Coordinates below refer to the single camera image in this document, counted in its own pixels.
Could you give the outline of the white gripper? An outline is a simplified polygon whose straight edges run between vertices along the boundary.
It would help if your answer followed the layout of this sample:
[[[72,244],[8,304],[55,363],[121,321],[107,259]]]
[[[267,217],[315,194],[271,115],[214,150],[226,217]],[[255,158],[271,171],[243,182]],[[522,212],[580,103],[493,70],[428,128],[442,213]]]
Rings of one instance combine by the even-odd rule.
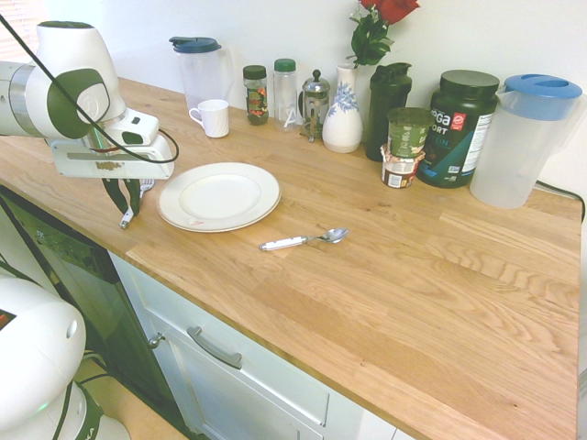
[[[75,178],[99,178],[116,208],[125,214],[130,207],[138,215],[140,181],[137,179],[169,179],[174,170],[172,151],[166,140],[158,135],[150,145],[127,146],[134,155],[117,149],[102,153],[92,151],[80,140],[50,139],[49,147],[60,174]],[[127,202],[118,179],[124,179]]]

